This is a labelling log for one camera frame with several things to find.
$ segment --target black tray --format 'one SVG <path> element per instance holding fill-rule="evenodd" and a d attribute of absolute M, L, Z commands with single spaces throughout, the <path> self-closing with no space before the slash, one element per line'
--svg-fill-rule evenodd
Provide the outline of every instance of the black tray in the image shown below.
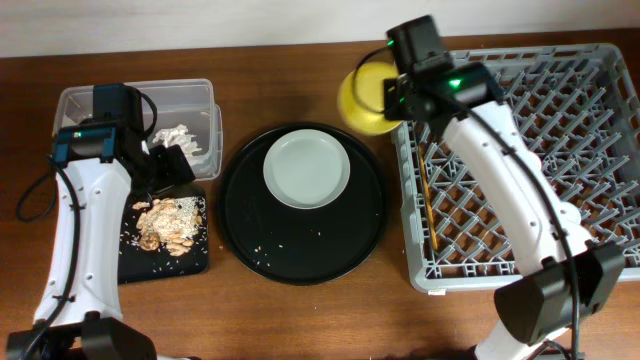
<path fill-rule="evenodd" d="M 336 138 L 351 164 L 345 190 L 318 209 L 282 204 L 262 173 L 271 145 L 301 129 Z M 222 234 L 238 259 L 266 278 L 292 285 L 319 284 L 353 270 L 371 254 L 387 219 L 386 191 L 374 156 L 352 136 L 313 123 L 271 130 L 245 146 L 224 175 L 216 207 Z"/>
<path fill-rule="evenodd" d="M 207 206 L 204 190 L 193 183 L 169 189 L 154 199 L 183 198 L 198 196 L 205 199 L 204 206 L 198 206 L 198 214 L 202 216 L 202 226 L 193 237 L 191 250 L 182 256 L 171 256 L 166 249 L 160 251 L 144 251 L 131 245 L 131 237 L 138 235 L 136 223 L 143 210 L 133 210 L 131 205 L 140 199 L 129 196 L 122 214 L 120 227 L 120 256 L 118 258 L 118 284 L 138 281 L 157 280 L 176 276 L 199 274 L 209 266 L 209 234 L 207 222 Z"/>

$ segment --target gray dish rack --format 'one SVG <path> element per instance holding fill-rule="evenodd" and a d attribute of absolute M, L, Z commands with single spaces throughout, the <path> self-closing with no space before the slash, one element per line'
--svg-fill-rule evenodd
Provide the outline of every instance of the gray dish rack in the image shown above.
<path fill-rule="evenodd" d="M 564 201 L 578 206 L 597 241 L 624 248 L 620 280 L 640 279 L 640 102 L 618 48 L 609 44 L 452 52 L 456 66 L 483 62 L 529 149 Z M 392 134 L 402 223 L 413 286 L 431 295 L 495 289 L 520 278 L 509 240 L 467 167 L 428 126 L 404 122 Z M 421 146 L 435 218 L 427 222 Z"/>

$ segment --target brown wooden surface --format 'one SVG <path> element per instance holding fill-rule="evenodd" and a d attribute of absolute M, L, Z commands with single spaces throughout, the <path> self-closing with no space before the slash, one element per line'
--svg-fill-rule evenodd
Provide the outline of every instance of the brown wooden surface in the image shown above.
<path fill-rule="evenodd" d="M 611 42 L 640 84 L 640 30 L 457 37 L 451 49 Z M 71 86 L 207 78 L 224 128 L 224 161 L 278 124 L 328 123 L 340 81 L 382 43 L 197 49 L 0 59 L 0 338 L 31 326 L 52 252 L 56 215 L 26 225 L 14 207 L 45 169 L 58 97 Z M 389 136 L 362 139 L 388 175 L 390 226 L 373 255 L 347 276 L 313 287 L 281 285 L 246 269 L 210 227 L 211 268 L 199 276 L 120 287 L 125 321 L 166 355 L 221 358 L 368 359 L 466 348 L 497 315 L 492 292 L 428 297 L 408 281 L 400 185 Z M 219 181 L 201 183 L 210 208 Z M 34 202 L 46 204 L 50 189 Z M 605 309 L 582 326 L 590 359 L 638 359 L 640 284 L 616 287 Z M 565 335 L 561 342 L 568 344 Z"/>

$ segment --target white plate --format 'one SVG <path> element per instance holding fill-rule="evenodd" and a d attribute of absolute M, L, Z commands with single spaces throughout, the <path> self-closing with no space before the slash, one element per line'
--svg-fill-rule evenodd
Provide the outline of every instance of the white plate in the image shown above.
<path fill-rule="evenodd" d="M 297 209 L 315 209 L 342 193 L 351 165 L 338 140 L 306 129 L 278 139 L 267 152 L 262 170 L 269 191 L 280 202 Z"/>

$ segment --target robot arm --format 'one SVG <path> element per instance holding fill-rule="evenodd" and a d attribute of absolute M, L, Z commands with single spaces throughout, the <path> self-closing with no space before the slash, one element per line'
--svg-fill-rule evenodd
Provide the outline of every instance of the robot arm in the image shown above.
<path fill-rule="evenodd" d="M 474 357 L 523 359 L 577 326 L 576 317 L 602 309 L 624 268 L 622 252 L 613 243 L 595 246 L 578 209 L 560 201 L 482 64 L 454 68 L 430 16 L 387 35 L 401 75 L 384 80 L 385 118 L 428 123 L 469 167 L 523 276 L 496 291 L 500 321 Z"/>
<path fill-rule="evenodd" d="M 509 106 L 492 101 L 473 110 L 503 136 L 543 184 L 547 197 L 560 214 L 572 254 L 586 251 L 585 241 L 591 235 L 580 225 L 578 209 L 570 203 L 561 202 L 544 179 L 540 171 L 540 160 L 524 145 Z M 560 242 L 553 236 L 549 215 L 531 181 L 474 119 L 452 120 L 444 131 L 443 139 L 469 167 L 471 175 L 500 219 L 511 240 L 511 249 L 520 274 L 527 276 L 543 270 L 543 259 L 551 258 L 558 263 L 566 259 Z M 560 328 L 546 338 L 554 339 L 565 331 L 566 328 Z M 516 340 L 499 321 L 489 337 L 477 346 L 475 355 L 479 360 L 523 359 L 539 346 L 539 343 L 530 346 Z"/>
<path fill-rule="evenodd" d="M 144 129 L 141 99 L 154 112 Z M 118 248 L 127 197 L 194 180 L 178 145 L 147 149 L 157 119 L 153 102 L 124 84 L 95 86 L 94 117 L 58 131 L 50 160 L 57 171 L 54 254 L 34 328 L 12 333 L 8 359 L 155 358 L 149 338 L 120 320 Z M 74 339 L 82 348 L 71 349 Z"/>
<path fill-rule="evenodd" d="M 76 276 L 69 302 L 52 326 L 80 323 L 88 312 L 122 320 L 118 300 L 118 242 L 120 220 L 131 190 L 131 177 L 117 160 L 100 163 L 100 159 L 72 161 L 65 169 L 80 202 L 80 248 Z M 74 220 L 69 191 L 57 175 L 58 225 L 47 286 L 34 323 L 48 318 L 58 305 L 71 261 L 69 241 L 73 238 Z"/>

